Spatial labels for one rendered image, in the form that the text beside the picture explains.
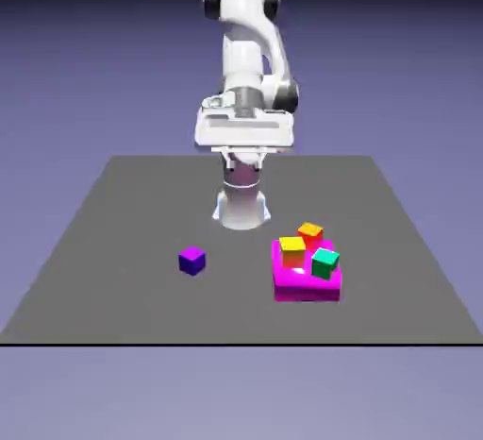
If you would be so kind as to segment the small green cube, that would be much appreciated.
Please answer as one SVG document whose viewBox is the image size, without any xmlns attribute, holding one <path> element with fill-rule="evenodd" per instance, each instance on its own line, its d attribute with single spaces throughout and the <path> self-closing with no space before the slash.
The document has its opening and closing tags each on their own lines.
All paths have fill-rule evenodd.
<svg viewBox="0 0 483 440">
<path fill-rule="evenodd" d="M 332 272 L 339 264 L 340 254 L 334 250 L 319 247 L 311 257 L 311 275 L 330 280 Z"/>
</svg>

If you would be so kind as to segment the small yellow cube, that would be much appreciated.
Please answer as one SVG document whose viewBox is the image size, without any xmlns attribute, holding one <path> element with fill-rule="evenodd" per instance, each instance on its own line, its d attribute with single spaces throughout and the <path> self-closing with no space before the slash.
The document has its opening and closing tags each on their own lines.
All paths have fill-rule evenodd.
<svg viewBox="0 0 483 440">
<path fill-rule="evenodd" d="M 283 267 L 293 269 L 304 266 L 306 244 L 301 236 L 280 237 L 279 247 Z"/>
</svg>

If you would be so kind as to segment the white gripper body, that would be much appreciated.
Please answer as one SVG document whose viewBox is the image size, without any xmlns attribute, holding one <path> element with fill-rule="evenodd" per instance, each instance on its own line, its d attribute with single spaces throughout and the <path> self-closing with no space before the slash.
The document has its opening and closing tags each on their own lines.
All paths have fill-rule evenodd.
<svg viewBox="0 0 483 440">
<path fill-rule="evenodd" d="M 293 116 L 254 109 L 254 117 L 237 117 L 233 108 L 200 109 L 194 140 L 209 147 L 287 148 L 294 142 Z"/>
</svg>

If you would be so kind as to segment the small orange cube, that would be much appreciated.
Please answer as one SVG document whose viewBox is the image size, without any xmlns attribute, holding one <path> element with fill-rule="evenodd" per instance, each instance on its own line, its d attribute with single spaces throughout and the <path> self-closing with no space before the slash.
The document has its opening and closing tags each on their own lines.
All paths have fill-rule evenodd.
<svg viewBox="0 0 483 440">
<path fill-rule="evenodd" d="M 315 251 L 321 246 L 324 228 L 305 222 L 298 228 L 297 234 L 303 239 L 307 251 Z"/>
</svg>

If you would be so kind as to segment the large magenta box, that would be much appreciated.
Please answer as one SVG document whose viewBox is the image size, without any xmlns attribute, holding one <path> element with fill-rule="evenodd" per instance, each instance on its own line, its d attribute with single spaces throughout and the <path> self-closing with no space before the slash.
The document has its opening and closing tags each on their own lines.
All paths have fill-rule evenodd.
<svg viewBox="0 0 483 440">
<path fill-rule="evenodd" d="M 306 252 L 302 268 L 283 266 L 278 240 L 272 240 L 274 299 L 276 301 L 338 302 L 341 298 L 342 274 L 339 262 L 329 279 L 311 274 L 313 252 Z"/>
</svg>

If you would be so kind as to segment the small purple cube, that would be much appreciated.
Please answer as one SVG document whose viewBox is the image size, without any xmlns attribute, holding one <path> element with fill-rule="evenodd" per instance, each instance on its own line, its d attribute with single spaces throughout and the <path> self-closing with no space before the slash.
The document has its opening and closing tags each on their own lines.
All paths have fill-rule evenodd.
<svg viewBox="0 0 483 440">
<path fill-rule="evenodd" d="M 206 252 L 196 246 L 190 246 L 178 253 L 178 267 L 181 272 L 196 276 L 206 267 Z"/>
</svg>

